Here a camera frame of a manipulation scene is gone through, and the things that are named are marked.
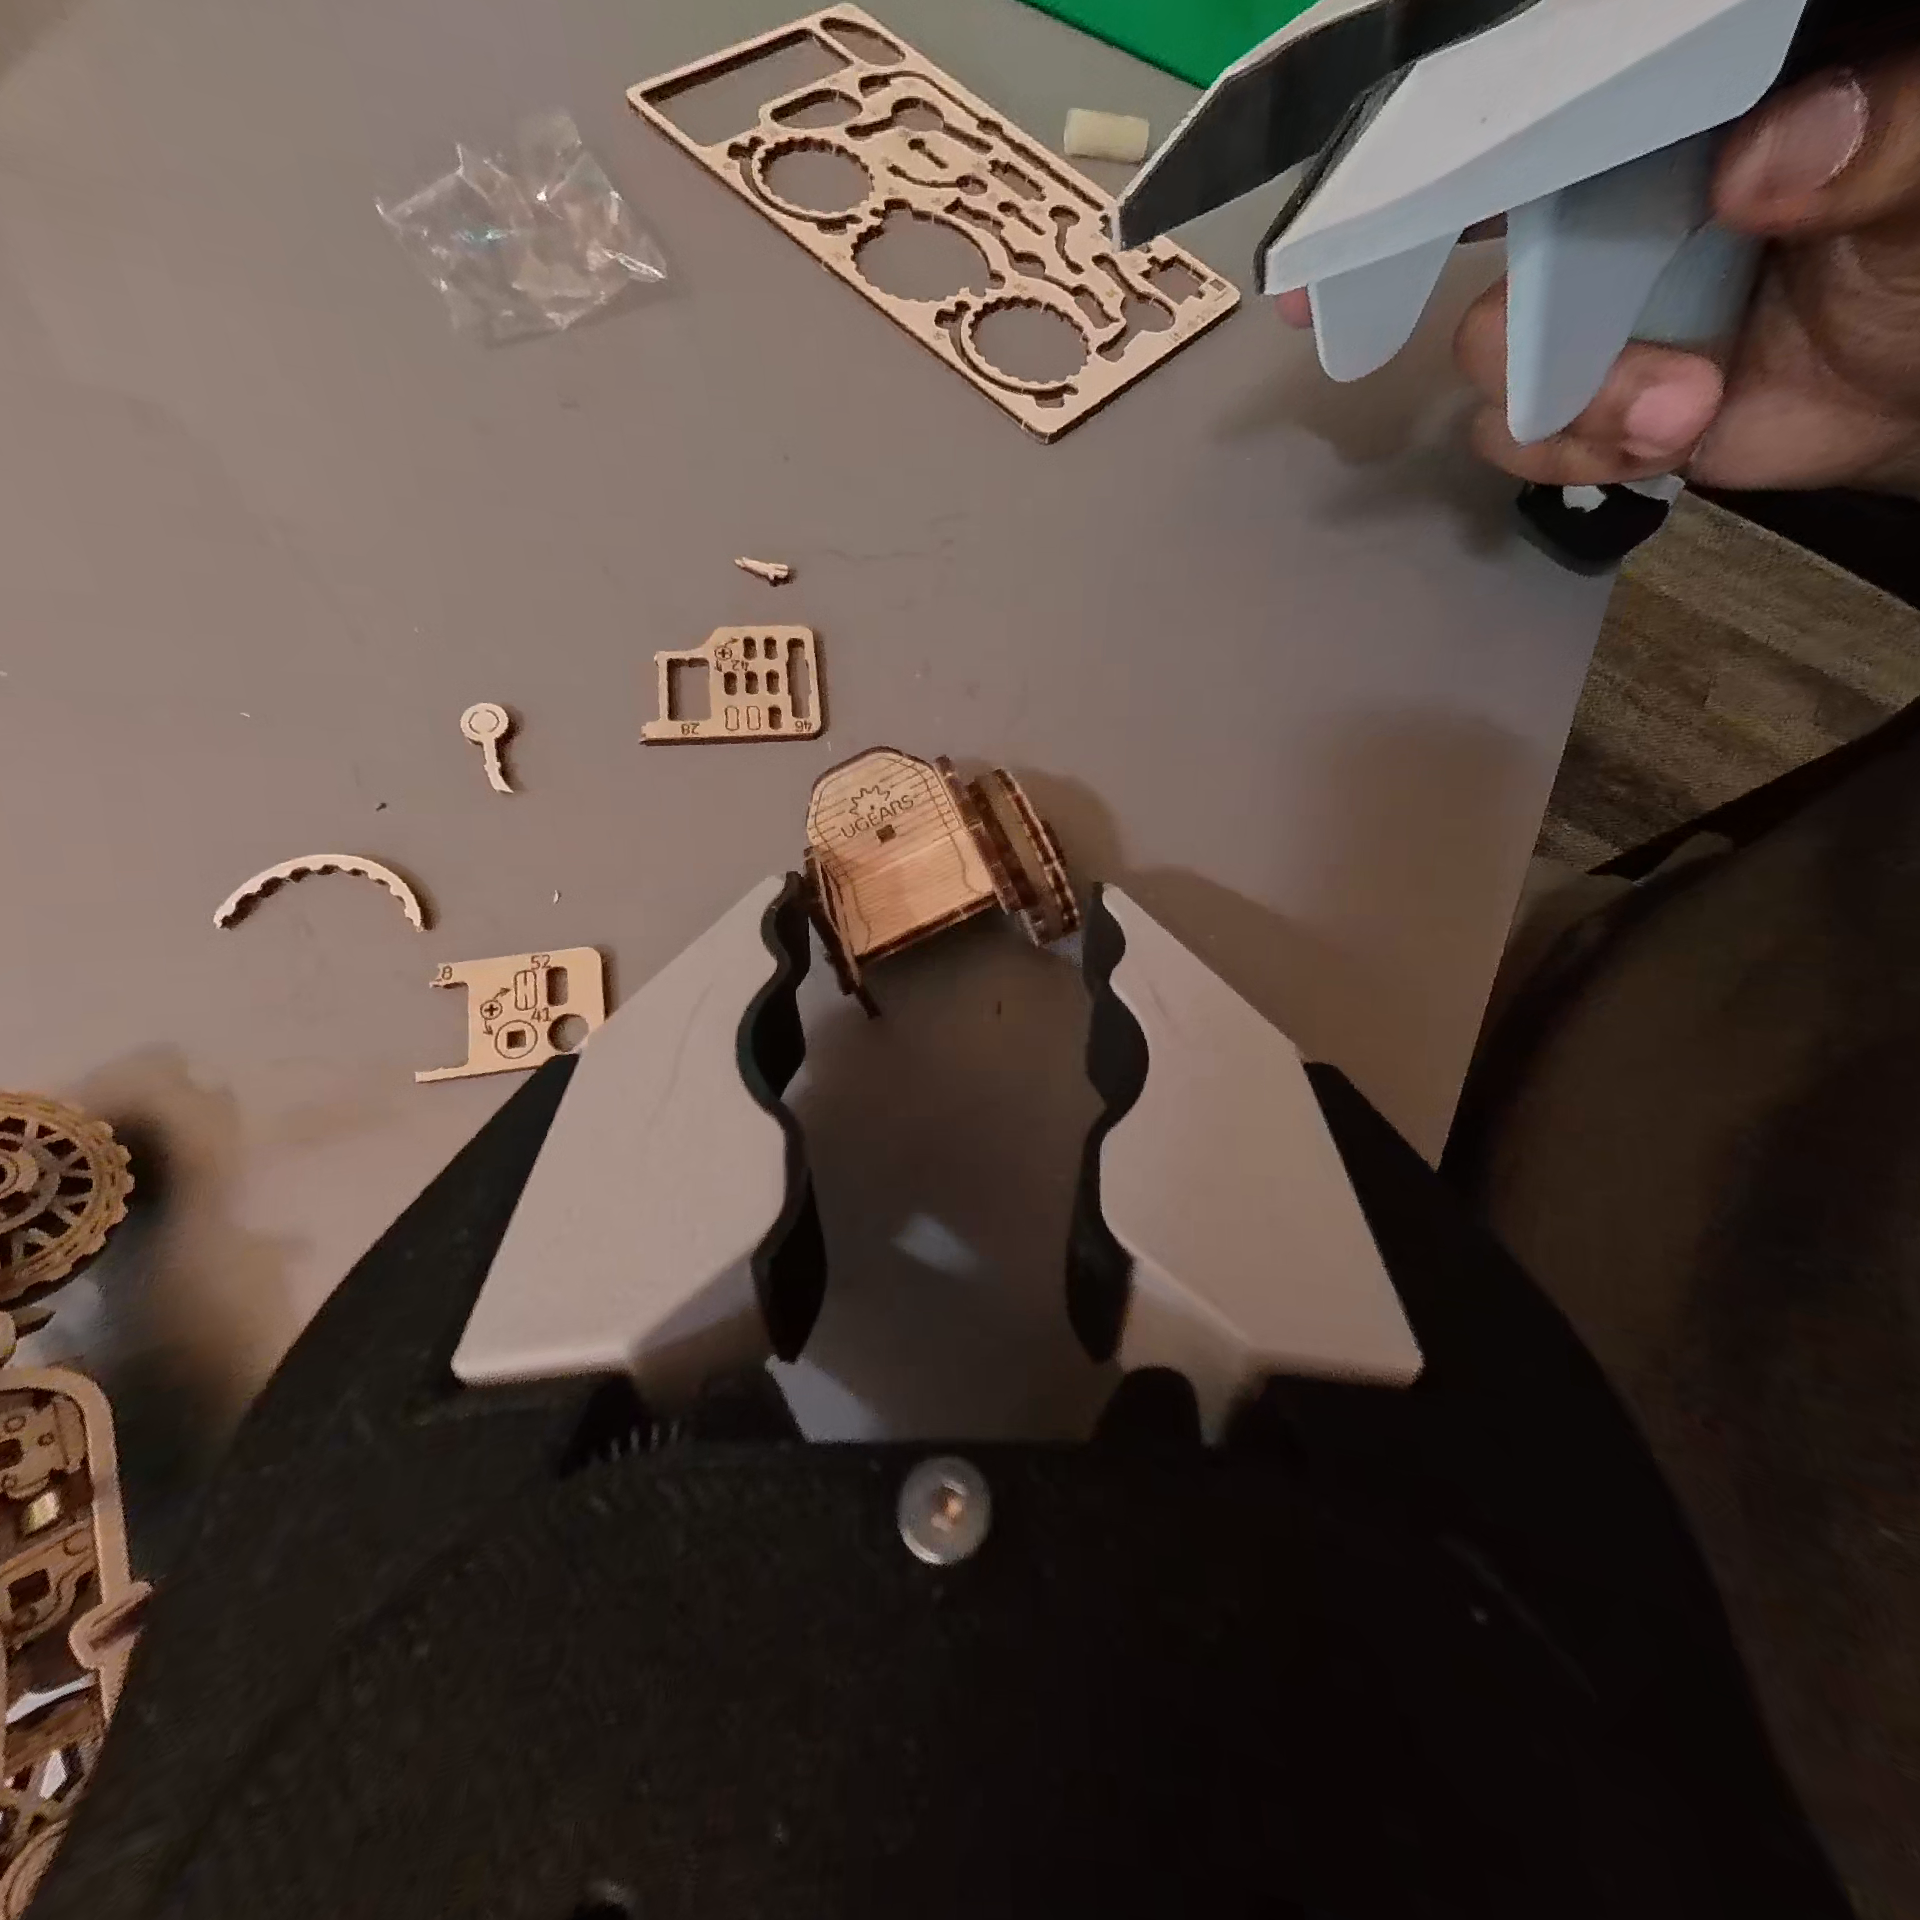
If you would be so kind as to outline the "green plastic bin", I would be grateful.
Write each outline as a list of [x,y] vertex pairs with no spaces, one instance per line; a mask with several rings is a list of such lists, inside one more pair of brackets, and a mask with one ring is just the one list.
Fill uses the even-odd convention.
[[1065,25],[1205,86],[1229,64],[1287,26],[1311,1],[1023,1]]

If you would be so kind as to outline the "small wooden seat model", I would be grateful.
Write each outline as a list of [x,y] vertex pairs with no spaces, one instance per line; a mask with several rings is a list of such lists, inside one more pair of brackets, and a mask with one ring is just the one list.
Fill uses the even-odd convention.
[[998,910],[1035,946],[1083,926],[1065,852],[1019,778],[973,778],[946,757],[874,746],[818,777],[807,799],[807,910],[844,994],[867,1016],[877,960]]

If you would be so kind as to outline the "wooden model chassis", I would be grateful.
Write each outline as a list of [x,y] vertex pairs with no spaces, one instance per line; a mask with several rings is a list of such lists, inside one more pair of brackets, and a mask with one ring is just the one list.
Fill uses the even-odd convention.
[[105,1748],[141,1608],[111,1408],[2,1316],[2,1912],[28,1911]]

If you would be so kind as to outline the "person's right hand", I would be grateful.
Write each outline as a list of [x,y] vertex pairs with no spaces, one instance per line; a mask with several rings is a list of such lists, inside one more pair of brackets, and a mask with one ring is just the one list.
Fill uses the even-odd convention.
[[1477,453],[1543,487],[1658,473],[1730,492],[1917,492],[1917,52],[1890,46],[1769,96],[1721,141],[1717,218],[1762,240],[1723,356],[1623,348],[1557,437],[1503,417],[1506,288],[1454,336]]

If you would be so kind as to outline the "large wooden cut-out sheet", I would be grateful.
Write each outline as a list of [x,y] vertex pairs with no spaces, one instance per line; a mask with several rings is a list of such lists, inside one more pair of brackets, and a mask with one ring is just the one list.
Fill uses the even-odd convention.
[[1219,327],[1238,288],[853,4],[628,88],[639,119],[1038,441]]

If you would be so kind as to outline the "toothed wooden arc piece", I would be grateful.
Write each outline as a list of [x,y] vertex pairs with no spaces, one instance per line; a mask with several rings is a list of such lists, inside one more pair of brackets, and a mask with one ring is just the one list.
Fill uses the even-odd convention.
[[214,908],[213,926],[234,927],[252,910],[254,901],[298,879],[322,874],[348,874],[378,884],[387,895],[390,895],[401,905],[403,916],[413,930],[429,930],[434,922],[418,888],[394,866],[371,855],[308,852],[289,856],[262,871],[255,871],[254,874],[246,874],[237,886],[229,890],[226,901],[221,901]]

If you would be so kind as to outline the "wooden gear wheel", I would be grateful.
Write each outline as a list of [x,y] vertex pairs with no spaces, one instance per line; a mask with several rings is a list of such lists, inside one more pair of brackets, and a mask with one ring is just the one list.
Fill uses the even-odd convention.
[[2,1093],[2,1308],[39,1310],[126,1218],[131,1154],[105,1119],[37,1093]]

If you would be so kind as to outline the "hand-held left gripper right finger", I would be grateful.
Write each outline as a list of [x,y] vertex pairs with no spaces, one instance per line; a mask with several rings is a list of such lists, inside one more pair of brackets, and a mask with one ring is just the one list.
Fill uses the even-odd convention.
[[1082,1349],[1186,1380],[1209,1442],[1268,1377],[1413,1385],[1423,1356],[1305,1056],[1115,884],[1090,897],[1083,981]]

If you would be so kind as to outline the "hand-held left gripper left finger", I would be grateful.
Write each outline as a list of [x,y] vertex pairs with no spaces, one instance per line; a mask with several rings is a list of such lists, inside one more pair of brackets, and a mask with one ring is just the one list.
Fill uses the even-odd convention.
[[753,886],[582,1047],[453,1352],[467,1385],[701,1388],[797,1360],[826,1234],[785,1093],[807,1042],[803,879]]

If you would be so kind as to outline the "small wooden sheet grid holes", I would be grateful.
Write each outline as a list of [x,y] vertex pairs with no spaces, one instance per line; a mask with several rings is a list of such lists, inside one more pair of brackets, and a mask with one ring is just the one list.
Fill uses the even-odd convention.
[[721,626],[657,653],[647,744],[807,740],[826,730],[826,671],[809,626]]

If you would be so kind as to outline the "clear plastic bag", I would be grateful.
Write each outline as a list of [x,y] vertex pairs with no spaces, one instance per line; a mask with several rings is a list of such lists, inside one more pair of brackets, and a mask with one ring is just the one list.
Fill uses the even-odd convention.
[[501,151],[454,153],[449,174],[375,209],[461,336],[515,344],[666,285],[658,242],[569,111],[518,121]]

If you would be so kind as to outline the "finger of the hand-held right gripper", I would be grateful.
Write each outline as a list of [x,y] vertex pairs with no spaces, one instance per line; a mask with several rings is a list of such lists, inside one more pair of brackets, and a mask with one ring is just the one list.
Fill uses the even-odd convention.
[[1417,62],[1378,100],[1268,295],[1305,288],[1334,381],[1393,359],[1467,228],[1661,151],[1719,143],[1780,76],[1799,1],[1533,4]]
[[1529,1],[1310,4],[1228,66],[1155,151],[1117,199],[1115,245],[1139,248],[1302,161],[1302,184],[1263,237],[1266,252],[1290,248],[1378,100],[1417,62],[1525,10]]

